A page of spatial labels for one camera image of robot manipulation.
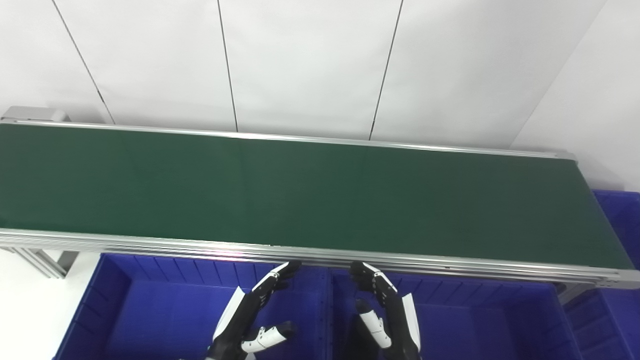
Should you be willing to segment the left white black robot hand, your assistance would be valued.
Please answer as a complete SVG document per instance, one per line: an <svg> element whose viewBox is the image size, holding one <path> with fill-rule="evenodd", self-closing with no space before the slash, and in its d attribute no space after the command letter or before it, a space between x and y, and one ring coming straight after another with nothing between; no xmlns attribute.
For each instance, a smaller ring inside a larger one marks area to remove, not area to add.
<svg viewBox="0 0 640 360"><path fill-rule="evenodd" d="M236 287L215 326L212 342L206 351L207 360L255 360L256 353L268 350L297 333L292 321L274 326L251 327L259 312L274 292L286 289L302 263L291 260L271 269L261 280L244 292Z"/></svg>

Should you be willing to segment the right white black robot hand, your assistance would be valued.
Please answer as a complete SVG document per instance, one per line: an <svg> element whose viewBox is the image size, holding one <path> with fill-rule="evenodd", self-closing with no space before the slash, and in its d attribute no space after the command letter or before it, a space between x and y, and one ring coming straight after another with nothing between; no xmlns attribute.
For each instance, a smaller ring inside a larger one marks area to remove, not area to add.
<svg viewBox="0 0 640 360"><path fill-rule="evenodd" d="M361 260L349 267L350 278L359 291L369 292L385 310L378 316L368 301L357 298L355 308L367 340L372 340L387 360L420 360L421 334L413 295L400 295L380 269Z"/></svg>

